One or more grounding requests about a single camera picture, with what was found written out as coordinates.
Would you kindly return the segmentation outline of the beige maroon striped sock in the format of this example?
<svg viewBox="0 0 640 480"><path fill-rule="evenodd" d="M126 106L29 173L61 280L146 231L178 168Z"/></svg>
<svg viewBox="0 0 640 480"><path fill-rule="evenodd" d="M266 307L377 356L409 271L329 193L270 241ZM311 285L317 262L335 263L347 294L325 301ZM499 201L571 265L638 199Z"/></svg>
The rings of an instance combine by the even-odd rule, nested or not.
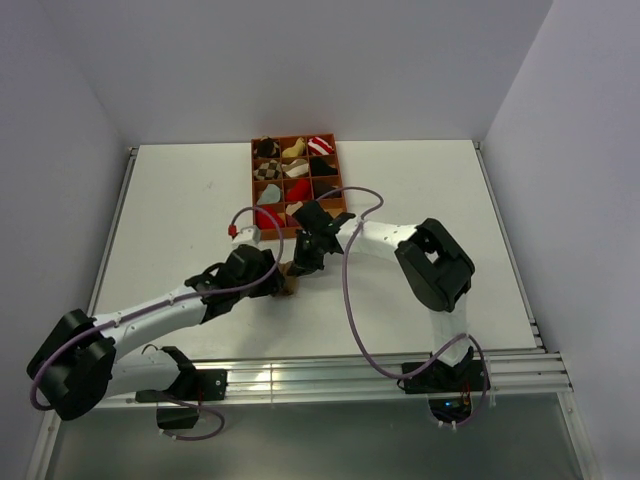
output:
<svg viewBox="0 0 640 480"><path fill-rule="evenodd" d="M285 218L288 227L298 227L299 222L295 218L295 214L304 205L302 201L295 203L287 203L285 205Z"/></svg>

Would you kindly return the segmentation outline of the red sock with white pattern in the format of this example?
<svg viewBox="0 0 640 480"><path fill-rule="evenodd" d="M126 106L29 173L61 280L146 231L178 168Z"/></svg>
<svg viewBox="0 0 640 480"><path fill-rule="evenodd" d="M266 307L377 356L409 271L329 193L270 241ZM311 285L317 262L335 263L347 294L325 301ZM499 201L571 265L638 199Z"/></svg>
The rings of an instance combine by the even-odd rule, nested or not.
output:
<svg viewBox="0 0 640 480"><path fill-rule="evenodd" d="M276 210L263 206L255 213L255 224L261 230L270 230L284 227L285 221Z"/></svg>

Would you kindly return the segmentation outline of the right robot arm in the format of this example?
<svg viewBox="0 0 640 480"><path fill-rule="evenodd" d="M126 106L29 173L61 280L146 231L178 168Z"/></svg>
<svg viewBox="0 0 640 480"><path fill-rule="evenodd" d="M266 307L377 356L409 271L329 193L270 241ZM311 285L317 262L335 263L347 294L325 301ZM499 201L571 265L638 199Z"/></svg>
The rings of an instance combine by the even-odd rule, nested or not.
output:
<svg viewBox="0 0 640 480"><path fill-rule="evenodd" d="M288 274L310 275L324 268L327 254L342 256L347 321L360 353L376 371L394 376L375 362L357 330L348 285L351 253L396 262L414 296L431 312L437 350L423 365L396 377L408 379L429 371L435 383L446 390L457 388L466 379L476 349L466 319L466 294L475 265L441 222L428 218L417 225L396 225L348 212L333 217L317 201L298 208L293 218L299 229Z"/></svg>

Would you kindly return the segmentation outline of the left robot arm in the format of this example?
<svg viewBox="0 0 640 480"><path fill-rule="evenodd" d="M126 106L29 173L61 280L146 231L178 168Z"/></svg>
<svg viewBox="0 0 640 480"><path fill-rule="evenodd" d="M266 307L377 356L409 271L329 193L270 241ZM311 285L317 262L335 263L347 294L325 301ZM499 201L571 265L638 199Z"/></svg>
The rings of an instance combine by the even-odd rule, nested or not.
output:
<svg viewBox="0 0 640 480"><path fill-rule="evenodd" d="M94 317L80 309L68 312L27 366L32 406L68 421L129 392L184 399L194 391L197 374L179 349L163 347L132 363L124 357L173 331L225 315L244 298L278 293L285 284L280 259L269 249L240 245L226 261L154 300Z"/></svg>

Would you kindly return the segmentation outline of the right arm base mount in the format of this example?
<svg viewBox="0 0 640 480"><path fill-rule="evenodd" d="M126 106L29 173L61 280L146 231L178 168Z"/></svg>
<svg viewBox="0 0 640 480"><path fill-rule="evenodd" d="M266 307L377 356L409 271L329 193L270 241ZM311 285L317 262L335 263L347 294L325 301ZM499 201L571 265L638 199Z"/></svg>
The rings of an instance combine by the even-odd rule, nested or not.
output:
<svg viewBox="0 0 640 480"><path fill-rule="evenodd" d="M422 373L409 379L398 380L397 385L407 394L481 393L484 387L491 388L491 382L480 360L471 360L466 365L460 364L456 367L436 361Z"/></svg>

